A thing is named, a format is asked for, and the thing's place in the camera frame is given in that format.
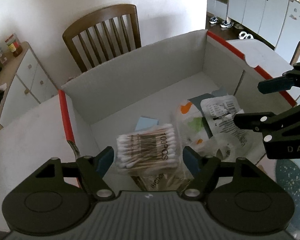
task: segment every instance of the white cabinet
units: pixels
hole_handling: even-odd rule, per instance
[[[245,7],[246,0],[229,0],[227,16],[239,23],[242,23]]]
[[[276,45],[283,26],[289,0],[266,0],[259,35]]]
[[[275,52],[290,63],[300,41],[300,3],[290,0]]]
[[[227,4],[218,0],[207,0],[207,12],[224,20],[227,17],[227,7]]]
[[[0,105],[2,126],[7,126],[31,108],[58,94],[58,90],[37,61],[30,45],[23,42],[22,47],[24,51],[19,58],[10,61],[2,70],[2,77],[7,83],[5,91],[7,95]]]
[[[266,0],[247,0],[242,25],[259,32]]]
[[[39,103],[17,76],[14,77],[4,102],[0,124],[5,127]]]

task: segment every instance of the cotton swab pack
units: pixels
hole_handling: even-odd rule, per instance
[[[142,176],[173,172],[180,164],[172,124],[120,135],[115,164],[119,173]]]

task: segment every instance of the plastic package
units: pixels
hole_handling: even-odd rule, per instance
[[[117,138],[118,151],[114,162],[121,174],[156,176],[174,173],[181,162],[176,145],[172,124],[120,135]]]
[[[192,179],[193,176],[184,164],[177,168],[172,174],[160,173],[156,176],[141,177],[143,186],[147,191],[176,190],[182,192]]]
[[[217,98],[208,98],[201,101],[201,108],[204,113],[204,117],[207,120],[209,128],[214,136],[218,133],[230,134],[229,136],[222,135],[228,142],[233,142],[234,145],[237,144],[236,151],[241,156],[247,153],[252,146],[252,141],[248,140],[247,130],[239,129],[233,122],[233,117],[237,113],[243,113],[243,110],[239,107],[237,99],[234,96],[223,96]]]
[[[213,155],[227,162],[245,156],[252,139],[249,131],[237,128],[233,122],[235,114],[243,113],[236,98],[207,98],[201,101],[200,108],[190,101],[178,107],[176,120],[181,149],[190,146],[201,156]]]

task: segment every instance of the shoe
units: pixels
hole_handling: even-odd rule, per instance
[[[239,39],[240,39],[240,40],[243,40],[243,39],[246,38],[247,35],[248,35],[248,34],[247,34],[246,32],[240,32],[240,33],[239,33]]]
[[[245,36],[245,39],[247,39],[247,40],[253,39],[253,36],[252,36],[251,34],[247,34],[247,35]]]
[[[232,24],[228,23],[226,20],[222,21],[220,24],[221,28],[231,28]]]
[[[218,23],[219,22],[219,20],[218,20],[218,18],[216,17],[216,16],[213,16],[213,17],[211,17],[210,18],[210,21],[209,21],[211,24],[214,24],[214,23]]]
[[[240,23],[236,23],[234,27],[238,30],[243,30],[243,26]]]

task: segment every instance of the red tape edge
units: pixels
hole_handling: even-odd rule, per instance
[[[240,59],[244,60],[244,54],[241,51],[239,51],[237,48],[232,46],[230,43],[228,43],[226,40],[224,40],[223,38],[219,37],[218,35],[214,34],[211,31],[207,31],[207,35],[213,38],[215,41],[219,42],[221,45],[225,46],[232,53],[237,55]],[[272,76],[270,76],[270,74],[267,71],[265,71],[263,68],[261,68],[259,65],[255,67],[254,70],[257,71],[264,79],[272,78]],[[280,91],[279,93],[284,97],[285,100],[287,100],[287,102],[292,107],[297,104],[287,91]]]
[[[244,54],[240,50],[232,46],[230,43],[228,43],[226,40],[211,31],[207,31],[207,35],[219,42],[221,45],[225,46],[227,49],[229,49],[229,51],[237,55],[240,59],[244,60]]]
[[[256,66],[255,68],[255,71],[257,71],[264,79],[271,79],[272,76],[270,76],[270,74],[265,71],[262,67],[260,67],[259,65]],[[296,101],[292,98],[292,96],[287,92],[287,91],[280,91],[279,92],[285,100],[288,101],[288,103],[294,107],[297,103]]]
[[[70,122],[67,100],[66,100],[66,93],[64,93],[64,91],[62,91],[62,90],[59,90],[58,93],[59,93],[59,101],[60,101],[60,109],[61,109],[63,128],[65,129],[65,134],[66,134],[66,140],[72,141],[73,143],[75,143],[72,126],[71,126],[71,122]]]

